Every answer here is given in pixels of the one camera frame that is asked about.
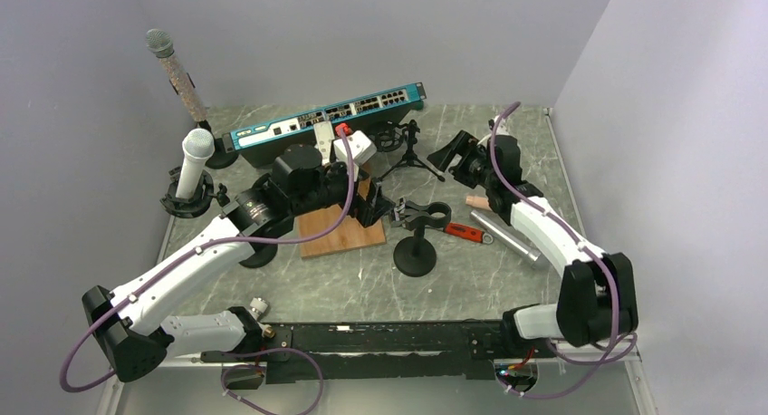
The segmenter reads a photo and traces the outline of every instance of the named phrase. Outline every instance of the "metal tube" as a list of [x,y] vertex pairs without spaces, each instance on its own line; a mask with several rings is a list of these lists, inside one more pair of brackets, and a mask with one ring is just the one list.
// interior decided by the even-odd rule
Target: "metal tube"
[[509,231],[499,226],[496,222],[488,218],[486,215],[473,209],[469,213],[469,216],[477,222],[485,231],[494,236],[497,240],[504,243],[507,247],[512,249],[516,254],[522,256],[525,261],[535,268],[546,268],[549,265],[547,258],[536,249],[531,249],[523,241],[512,235]]

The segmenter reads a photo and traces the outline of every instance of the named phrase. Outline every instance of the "microphone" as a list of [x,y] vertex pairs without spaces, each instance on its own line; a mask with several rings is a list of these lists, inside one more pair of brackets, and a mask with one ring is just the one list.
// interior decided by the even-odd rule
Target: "microphone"
[[195,196],[203,166],[214,155],[214,136],[207,130],[196,128],[182,140],[181,149],[184,150],[184,162],[178,175],[176,197],[191,199]]
[[[166,70],[174,91],[181,97],[181,101],[184,102],[184,106],[192,119],[197,122],[197,126],[208,132],[213,132],[208,123],[206,108],[195,90],[195,84],[178,60],[170,35],[157,28],[149,30],[147,32],[147,48],[160,60],[160,65]],[[214,145],[214,155],[206,163],[209,168],[223,169],[237,160],[237,152],[227,153],[221,138],[215,139]]]

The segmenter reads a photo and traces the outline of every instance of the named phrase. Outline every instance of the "wooden block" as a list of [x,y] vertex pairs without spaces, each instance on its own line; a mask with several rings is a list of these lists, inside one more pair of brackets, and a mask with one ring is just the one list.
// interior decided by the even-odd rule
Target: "wooden block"
[[[370,179],[362,181],[358,185],[358,192],[364,197],[368,193]],[[339,218],[341,207],[319,209],[296,218],[299,228],[299,236],[311,236],[323,231]],[[357,220],[345,217],[341,225],[329,235],[318,238],[309,243],[301,243],[302,258],[323,256],[344,252],[346,250],[359,249],[361,247],[383,245],[387,243],[384,235],[384,226],[381,220],[371,227],[363,228]]]

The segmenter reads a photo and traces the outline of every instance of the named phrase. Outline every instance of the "red and black tool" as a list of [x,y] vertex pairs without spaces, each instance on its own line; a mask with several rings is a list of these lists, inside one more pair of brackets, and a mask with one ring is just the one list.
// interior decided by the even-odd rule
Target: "red and black tool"
[[494,238],[490,234],[476,227],[468,227],[458,223],[449,223],[447,227],[443,228],[443,232],[452,236],[458,236],[464,240],[474,241],[475,243],[490,245],[494,242]]

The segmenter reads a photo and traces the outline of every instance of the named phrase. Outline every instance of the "red object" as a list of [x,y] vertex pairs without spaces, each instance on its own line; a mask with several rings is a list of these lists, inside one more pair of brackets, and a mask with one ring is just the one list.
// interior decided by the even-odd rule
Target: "red object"
[[443,232],[452,236],[461,237],[465,240],[483,243],[483,231],[475,227],[459,225],[458,223],[449,223],[448,226],[443,229]]
[[339,125],[336,125],[336,135],[339,137],[341,137],[341,130],[344,130],[344,134],[347,137],[352,135],[352,129],[347,125],[347,122],[342,122]]

